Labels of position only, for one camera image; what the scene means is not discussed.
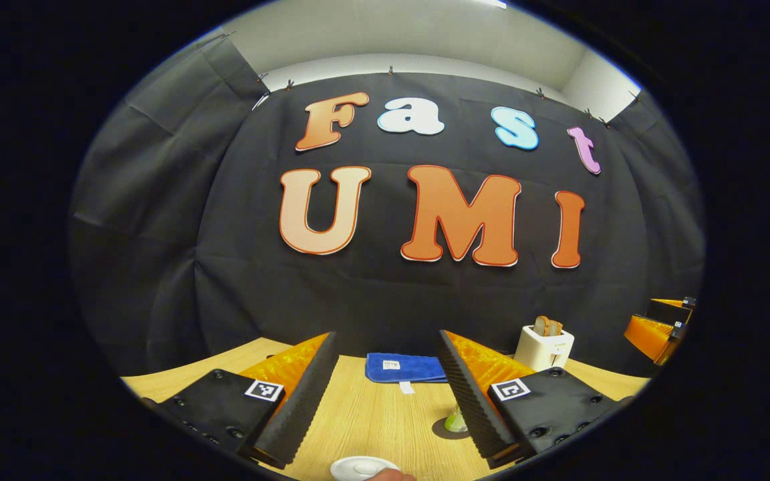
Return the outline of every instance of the green object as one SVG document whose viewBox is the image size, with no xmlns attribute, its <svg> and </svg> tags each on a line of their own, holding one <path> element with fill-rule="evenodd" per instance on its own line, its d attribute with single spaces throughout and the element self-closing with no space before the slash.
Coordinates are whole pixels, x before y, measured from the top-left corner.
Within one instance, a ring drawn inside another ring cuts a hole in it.
<svg viewBox="0 0 770 481">
<path fill-rule="evenodd" d="M 450 416 L 447 416 L 447 419 L 444 421 L 444 429 L 449 430 L 450 432 L 466 432 L 468 430 L 468 426 L 465 425 L 465 418 L 462 417 L 462 411 L 459 409 L 459 406 L 453 410 Z"/>
</svg>

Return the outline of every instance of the table surface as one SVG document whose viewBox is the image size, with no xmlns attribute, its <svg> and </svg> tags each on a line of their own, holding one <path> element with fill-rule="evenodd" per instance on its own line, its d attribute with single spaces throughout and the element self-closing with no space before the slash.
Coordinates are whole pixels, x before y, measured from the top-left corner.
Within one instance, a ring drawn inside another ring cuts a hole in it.
<svg viewBox="0 0 770 481">
<path fill-rule="evenodd" d="M 208 359 L 168 371 L 122 381 L 140 397 L 163 402 L 211 369 L 240 372 L 290 347 L 260 338 Z M 364 358 L 339 356 L 329 386 L 293 463 L 283 470 L 261 465 L 291 478 L 332 481 L 329 468 L 348 456 L 375 456 L 395 463 L 418 481 L 482 478 L 490 470 L 470 438 L 447 440 L 432 426 L 456 407 L 447 383 L 412 383 L 404 395 L 397 383 L 373 383 L 364 375 Z M 634 395 L 650 378 L 617 374 L 569 359 L 566 371 L 615 401 Z"/>
</svg>

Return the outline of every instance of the blue cloth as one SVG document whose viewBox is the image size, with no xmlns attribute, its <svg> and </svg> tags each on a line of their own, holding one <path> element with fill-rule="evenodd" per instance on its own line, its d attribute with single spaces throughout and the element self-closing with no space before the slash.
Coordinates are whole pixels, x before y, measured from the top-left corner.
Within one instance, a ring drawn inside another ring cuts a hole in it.
<svg viewBox="0 0 770 481">
<path fill-rule="evenodd" d="M 425 383 L 446 383 L 444 369 L 438 358 L 428 356 L 407 356 L 404 354 L 367 354 L 364 375 L 374 383 L 400 383 L 400 381 L 424 381 Z"/>
</svg>

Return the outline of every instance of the letter s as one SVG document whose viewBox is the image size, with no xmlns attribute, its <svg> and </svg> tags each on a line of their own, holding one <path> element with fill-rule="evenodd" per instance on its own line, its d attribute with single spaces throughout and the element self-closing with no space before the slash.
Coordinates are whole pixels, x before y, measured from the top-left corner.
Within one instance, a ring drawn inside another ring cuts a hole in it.
<svg viewBox="0 0 770 481">
<path fill-rule="evenodd" d="M 534 150 L 540 145 L 540 138 L 534 131 L 537 122 L 525 112 L 495 107 L 492 109 L 492 120 L 500 126 L 495 129 L 495 135 L 505 146 Z"/>
</svg>

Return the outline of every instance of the white saucer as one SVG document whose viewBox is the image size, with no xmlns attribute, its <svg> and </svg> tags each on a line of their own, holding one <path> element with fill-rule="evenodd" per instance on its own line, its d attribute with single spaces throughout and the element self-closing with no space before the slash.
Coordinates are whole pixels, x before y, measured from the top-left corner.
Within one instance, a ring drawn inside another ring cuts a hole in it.
<svg viewBox="0 0 770 481">
<path fill-rule="evenodd" d="M 336 460 L 330 471 L 337 481 L 364 481 L 385 468 L 399 469 L 394 463 L 372 456 L 350 456 Z"/>
</svg>

